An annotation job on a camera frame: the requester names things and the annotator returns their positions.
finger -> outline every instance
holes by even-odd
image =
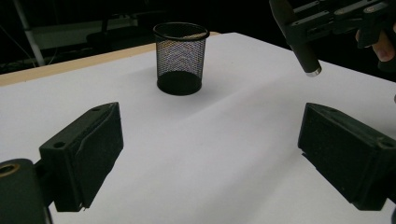
[[[387,62],[395,56],[395,49],[385,32],[381,31],[378,42],[372,45],[379,61]]]

silver cylinder tip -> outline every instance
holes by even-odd
[[[306,75],[308,77],[315,77],[317,75],[319,75],[321,73],[321,67],[319,67],[317,70],[310,72],[310,73],[306,73]]]

human hand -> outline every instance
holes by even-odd
[[[393,31],[396,33],[396,22],[393,24]],[[359,38],[359,31],[356,33],[355,38],[358,40]],[[395,57],[395,48],[390,42],[388,36],[385,34],[384,31],[381,31],[379,35],[378,42],[371,46],[373,48],[376,57],[381,62],[388,62],[393,57]]]

screw hole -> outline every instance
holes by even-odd
[[[16,172],[19,168],[20,166],[18,164],[6,164],[0,167],[0,177],[10,175]]]

black metal mount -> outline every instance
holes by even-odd
[[[41,160],[0,163],[0,223],[52,223],[58,212],[89,208],[123,149],[120,106],[99,105],[40,148]]]
[[[325,105],[306,104],[298,147],[355,207],[396,203],[396,141]]]

